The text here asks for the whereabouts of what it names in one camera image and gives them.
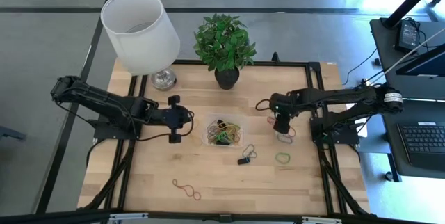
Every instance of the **gray floor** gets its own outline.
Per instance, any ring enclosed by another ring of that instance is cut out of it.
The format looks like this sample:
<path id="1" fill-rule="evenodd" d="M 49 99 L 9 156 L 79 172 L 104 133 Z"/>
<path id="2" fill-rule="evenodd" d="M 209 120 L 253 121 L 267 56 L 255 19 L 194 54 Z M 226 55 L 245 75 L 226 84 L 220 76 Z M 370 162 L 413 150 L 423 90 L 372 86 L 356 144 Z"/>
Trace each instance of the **gray floor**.
<path id="1" fill-rule="evenodd" d="M 241 13 L 257 43 L 257 60 L 269 60 L 277 51 L 283 61 L 329 61 L 346 73 L 374 49 L 369 20 L 395 9 L 403 0 L 162 0 L 165 7 L 219 8 L 358 8 L 360 15 Z M 0 7 L 100 7 L 104 0 L 0 0 Z M 434 12 L 445 14 L 443 4 Z M 426 7 L 424 2 L 417 9 Z M 425 13 L 415 19 L 428 21 Z M 181 38 L 178 58 L 197 58 L 192 50 L 193 31 L 204 13 L 170 13 Z M 97 13 L 0 13 L 0 125 L 28 135 L 18 143 L 0 142 L 0 216 L 34 210 L 66 113 L 51 102 L 49 91 L 56 77 L 79 74 L 95 30 Z M 100 38 L 88 83 L 106 88 L 114 52 L 105 33 Z M 370 63 L 352 73 L 350 83 L 378 71 Z M 81 109 L 79 114 L 95 118 Z M 58 176 L 49 211 L 73 210 L 81 190 L 85 157 L 92 129 L 76 120 Z M 362 173 L 374 214 L 388 218 L 434 223 L 445 222 L 443 180 L 404 177 L 395 184 L 381 179 L 389 170 L 386 156 L 363 154 Z"/>

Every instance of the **black keyboard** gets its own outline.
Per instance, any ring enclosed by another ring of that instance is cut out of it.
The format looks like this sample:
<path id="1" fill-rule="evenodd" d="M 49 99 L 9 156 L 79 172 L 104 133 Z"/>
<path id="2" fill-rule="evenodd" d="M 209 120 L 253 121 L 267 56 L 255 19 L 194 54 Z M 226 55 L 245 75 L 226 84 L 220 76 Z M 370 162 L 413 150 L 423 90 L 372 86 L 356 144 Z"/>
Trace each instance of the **black keyboard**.
<path id="1" fill-rule="evenodd" d="M 407 153 L 444 153 L 445 124 L 398 125 Z"/>

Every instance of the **desk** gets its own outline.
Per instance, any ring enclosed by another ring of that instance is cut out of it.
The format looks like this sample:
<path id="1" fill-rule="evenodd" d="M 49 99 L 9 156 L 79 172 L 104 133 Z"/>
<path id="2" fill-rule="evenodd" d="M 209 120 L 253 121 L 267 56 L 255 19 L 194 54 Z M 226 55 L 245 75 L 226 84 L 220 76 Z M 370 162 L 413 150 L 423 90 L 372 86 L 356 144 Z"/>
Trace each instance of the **desk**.
<path id="1" fill-rule="evenodd" d="M 147 84 L 145 96 L 167 106 L 167 98 L 180 95 L 182 106 L 195 113 L 195 128 L 180 144 L 169 144 L 167 137 L 137 142 L 127 188 L 127 211 L 167 211 L 185 213 L 233 214 L 326 214 L 321 170 L 309 129 L 310 112 L 291 121 L 296 129 L 293 145 L 275 140 L 275 132 L 266 122 L 268 111 L 256 111 L 255 104 L 272 93 L 286 93 L 306 88 L 307 78 L 301 67 L 248 66 L 231 90 L 221 90 L 213 72 L 204 65 L 172 65 L 178 77 L 168 91 L 155 90 Z M 321 63 L 325 89 L 341 88 L 335 64 Z M 130 74 L 117 61 L 108 91 L 126 95 Z M 330 107 L 342 111 L 344 106 Z M 245 139 L 255 145 L 256 159 L 244 166 L 236 164 L 243 149 L 214 147 L 202 143 L 208 113 L 231 113 L 245 117 Z M 185 133 L 189 124 L 179 131 Z M 141 138 L 167 132 L 166 127 L 144 126 Z M 116 140 L 107 140 L 92 152 L 79 207 L 88 204 L 110 175 Z M 281 165 L 277 152 L 288 152 L 290 163 Z M 369 210 L 357 154 L 347 145 L 337 145 L 341 178 L 362 208 Z M 188 198 L 172 185 L 193 185 L 202 199 Z M 113 195 L 116 206 L 119 183 Z M 331 183 L 334 210 L 339 211 L 334 184 Z"/>
<path id="2" fill-rule="evenodd" d="M 445 27 L 441 22 L 421 22 L 420 29 L 425 32 L 427 38 L 438 30 Z M 405 54 L 394 50 L 393 45 L 396 40 L 397 30 L 386 29 L 380 20 L 371 20 L 371 30 L 375 40 L 375 45 L 382 62 L 384 69 L 391 67 L 397 60 L 402 58 Z M 445 42 L 445 35 L 439 34 L 436 38 L 430 41 L 430 45 L 440 45 Z M 425 48 L 421 47 L 419 53 L 425 52 Z M 397 67 L 385 75 L 386 80 L 396 89 L 400 90 L 404 98 L 424 98 L 424 99 L 444 99 L 444 77 L 437 77 L 430 79 L 427 77 L 410 77 L 396 75 Z M 445 103 L 441 102 L 419 102 L 419 101 L 404 101 L 404 111 L 398 115 L 384 115 L 383 120 L 387 137 L 391 146 L 391 153 L 389 160 L 394 158 L 396 171 L 401 175 L 417 176 L 417 177 L 433 177 L 445 178 L 445 172 L 427 170 L 411 166 L 407 160 L 407 155 L 403 149 L 402 139 L 399 136 L 396 124 L 404 121 L 438 121 L 445 120 Z"/>

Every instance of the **green leaves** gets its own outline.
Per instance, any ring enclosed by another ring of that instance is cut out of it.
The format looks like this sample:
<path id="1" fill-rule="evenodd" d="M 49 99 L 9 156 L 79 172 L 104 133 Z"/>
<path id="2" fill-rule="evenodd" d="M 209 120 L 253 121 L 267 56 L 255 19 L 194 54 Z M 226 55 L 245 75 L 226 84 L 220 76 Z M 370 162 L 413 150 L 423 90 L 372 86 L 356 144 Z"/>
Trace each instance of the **green leaves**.
<path id="1" fill-rule="evenodd" d="M 238 18 L 214 14 L 211 18 L 205 17 L 198 32 L 193 32 L 196 39 L 193 49 L 209 66 L 209 71 L 242 69 L 245 65 L 254 64 L 252 57 L 257 54 L 255 43 L 248 45 L 248 32 Z"/>

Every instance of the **black plant pot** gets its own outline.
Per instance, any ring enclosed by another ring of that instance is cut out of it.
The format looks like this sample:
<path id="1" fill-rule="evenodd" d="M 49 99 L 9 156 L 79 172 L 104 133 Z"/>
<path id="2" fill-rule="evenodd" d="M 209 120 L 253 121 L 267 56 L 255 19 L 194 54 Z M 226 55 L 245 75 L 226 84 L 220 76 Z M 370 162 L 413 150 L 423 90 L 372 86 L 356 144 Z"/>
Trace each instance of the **black plant pot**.
<path id="1" fill-rule="evenodd" d="M 229 90 L 230 88 L 233 88 L 236 81 L 238 81 L 239 70 L 236 67 L 233 70 L 224 70 L 222 72 L 215 70 L 215 78 L 220 85 L 220 88 Z"/>

